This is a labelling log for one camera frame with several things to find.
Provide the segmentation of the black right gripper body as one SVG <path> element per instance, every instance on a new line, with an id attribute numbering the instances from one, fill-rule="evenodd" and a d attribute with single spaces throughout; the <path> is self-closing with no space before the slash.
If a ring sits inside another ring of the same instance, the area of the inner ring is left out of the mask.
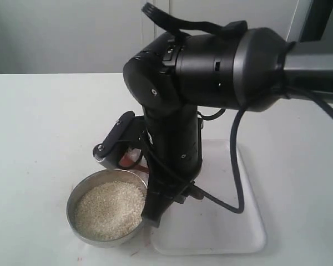
<path id="1" fill-rule="evenodd" d="M 198 108 L 184 105 L 169 113 L 143 107 L 143 140 L 150 169 L 150 194 L 180 194 L 194 181 L 202 165 Z"/>

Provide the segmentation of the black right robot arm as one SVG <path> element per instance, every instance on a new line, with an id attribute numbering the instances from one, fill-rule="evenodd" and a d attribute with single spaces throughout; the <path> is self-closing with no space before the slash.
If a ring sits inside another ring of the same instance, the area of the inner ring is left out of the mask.
<path id="1" fill-rule="evenodd" d="M 153 227 L 172 203 L 206 196 L 193 185 L 202 165 L 198 107 L 237 111 L 230 157 L 238 205 L 214 202 L 238 214 L 245 203 L 235 145 L 244 113 L 295 98 L 314 101 L 333 118 L 333 44 L 287 42 L 244 21 L 194 36 L 168 29 L 125 64 L 123 78 L 143 108 L 150 179 L 142 217 Z"/>

